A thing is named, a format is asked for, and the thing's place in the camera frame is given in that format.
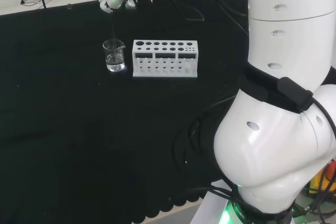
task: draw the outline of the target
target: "black tablecloth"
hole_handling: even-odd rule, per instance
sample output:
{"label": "black tablecloth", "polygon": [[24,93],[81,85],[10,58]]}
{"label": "black tablecloth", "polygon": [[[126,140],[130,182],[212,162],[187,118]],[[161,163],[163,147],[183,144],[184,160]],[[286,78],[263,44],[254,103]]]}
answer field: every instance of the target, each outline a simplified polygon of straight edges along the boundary
{"label": "black tablecloth", "polygon": [[[0,223],[141,222],[196,200],[204,193],[179,193],[219,178],[203,156],[213,155],[228,105],[211,111],[203,156],[188,149],[180,172],[173,136],[237,92],[248,39],[213,0],[177,1],[206,21],[183,22],[169,0],[113,15],[89,2],[0,17]],[[247,0],[227,1],[247,12]],[[119,73],[107,70],[102,53],[112,20],[127,47]],[[198,78],[133,78],[134,39],[197,40]],[[179,161],[185,146],[182,131]]]}

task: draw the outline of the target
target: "black cable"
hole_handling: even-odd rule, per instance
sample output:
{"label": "black cable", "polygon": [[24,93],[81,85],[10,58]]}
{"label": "black cable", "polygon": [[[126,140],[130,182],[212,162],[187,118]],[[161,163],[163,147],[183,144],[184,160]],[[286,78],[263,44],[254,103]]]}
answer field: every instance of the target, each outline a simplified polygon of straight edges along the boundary
{"label": "black cable", "polygon": [[224,0],[218,0],[222,5],[223,5],[223,7],[224,8],[226,8],[229,12],[231,12],[231,13],[233,13],[233,14],[236,14],[236,15],[238,15],[238,16],[240,16],[240,17],[247,17],[248,15],[247,14],[245,14],[245,13],[241,13],[241,12],[239,12],[239,11],[237,11],[237,10],[234,10],[234,9],[232,9],[230,6],[228,6],[228,4],[224,1]]}
{"label": "black cable", "polygon": [[[322,192],[325,191],[325,190],[319,190],[319,189],[310,188],[310,187],[304,188],[304,189],[302,189],[302,190],[306,190],[306,191],[317,191],[317,192],[319,192],[319,193],[322,193]],[[335,195],[335,194],[336,194],[336,191],[329,191],[328,194]]]}
{"label": "black cable", "polygon": [[247,31],[245,31],[245,29],[243,29],[243,27],[238,23],[238,21],[237,20],[235,20],[228,12],[227,12],[227,10],[225,9],[225,7],[224,6],[222,6],[222,4],[221,4],[221,2],[220,2],[220,0],[215,0],[216,2],[217,2],[217,4],[218,4],[218,7],[221,9],[221,11],[226,15],[226,16],[228,16],[245,34],[246,34],[246,36],[247,37],[249,37],[249,35],[248,35],[248,32]]}
{"label": "black cable", "polygon": [[[319,108],[319,110],[324,114],[324,116],[327,118],[328,123],[330,124],[330,127],[334,133],[334,136],[336,138],[336,126],[334,121],[332,120],[331,116],[329,115],[329,113],[326,111],[326,109],[322,106],[321,103],[319,103],[315,98],[312,98],[313,103]],[[331,186],[333,185],[333,183],[336,181],[336,171],[334,172],[334,174],[332,175],[325,191],[322,193],[321,198],[319,198],[318,204],[317,204],[317,209],[318,209],[318,213],[320,216],[320,219],[322,221],[322,224],[326,224],[326,221],[324,220],[324,217],[322,215],[321,212],[321,204],[329,197],[329,190],[331,188]]]}
{"label": "black cable", "polygon": [[[174,137],[173,137],[173,142],[172,142],[172,149],[171,149],[171,152],[172,152],[172,158],[173,158],[173,162],[174,162],[174,165],[175,165],[175,167],[177,168],[177,170],[180,170],[180,166],[179,166],[179,163],[178,163],[178,161],[177,161],[177,159],[176,159],[176,154],[175,154],[175,146],[176,146],[176,142],[177,142],[177,138],[178,138],[178,136],[183,132],[183,130],[185,129],[185,127],[187,127],[188,125],[195,125],[195,123],[197,122],[197,126],[199,126],[200,125],[200,123],[198,123],[198,120],[200,120],[200,119],[203,119],[204,117],[205,117],[205,114],[209,111],[209,110],[211,110],[212,108],[214,108],[214,107],[216,107],[216,106],[218,106],[218,105],[221,105],[221,104],[223,104],[223,103],[225,103],[225,102],[227,102],[227,101],[230,101],[231,99],[233,99],[233,98],[235,98],[236,96],[234,95],[234,96],[232,96],[232,97],[230,97],[230,98],[225,98],[225,99],[223,99],[223,100],[221,100],[221,101],[218,101],[218,102],[214,102],[214,103],[212,103],[210,106],[208,106],[204,111],[203,111],[203,113],[202,113],[202,115],[201,116],[198,116],[196,119],[194,119],[193,121],[191,121],[190,123],[188,123],[188,124],[185,124],[183,127],[181,127],[178,131],[177,131],[177,133],[174,135]],[[189,136],[189,138],[188,138],[188,145],[190,144],[190,141],[191,141],[191,138],[192,138],[192,136],[194,135],[194,132],[195,131],[193,131],[193,133]],[[185,164],[185,151],[183,152],[183,161],[184,161],[184,164]],[[225,174],[223,174],[223,172],[219,169],[219,172],[220,172],[220,174],[221,174],[221,177],[222,177],[222,180],[232,189],[232,191],[236,191],[237,192],[237,187],[235,186],[235,184],[234,183],[232,183],[226,176],[225,176]]]}
{"label": "black cable", "polygon": [[197,187],[197,188],[189,189],[187,192],[192,193],[194,191],[209,191],[210,193],[218,195],[218,196],[220,196],[222,198],[225,198],[227,200],[230,200],[234,203],[237,203],[239,205],[243,205],[245,208],[248,208],[248,209],[250,209],[254,212],[258,212],[258,213],[261,212],[258,208],[254,207],[254,206],[251,206],[250,204],[235,198],[235,196],[229,196],[228,194],[231,193],[231,192],[227,189],[224,189],[224,188],[214,187],[214,186],[211,186],[211,187]]}
{"label": "black cable", "polygon": [[176,1],[175,1],[175,0],[171,0],[171,2],[172,2],[172,4],[173,4],[175,10],[177,11],[177,13],[178,13],[184,20],[186,20],[186,21],[188,21],[188,22],[198,22],[198,21],[199,21],[199,22],[203,22],[203,21],[205,20],[204,15],[203,15],[198,9],[196,9],[195,7],[192,7],[192,6],[188,6],[188,5],[186,5],[186,4],[183,4],[184,6],[188,7],[189,9],[192,9],[192,10],[196,11],[196,12],[200,15],[201,18],[187,18],[187,17],[185,17],[185,16],[183,15],[183,13],[181,12],[181,10],[179,9],[179,7],[178,7]]}

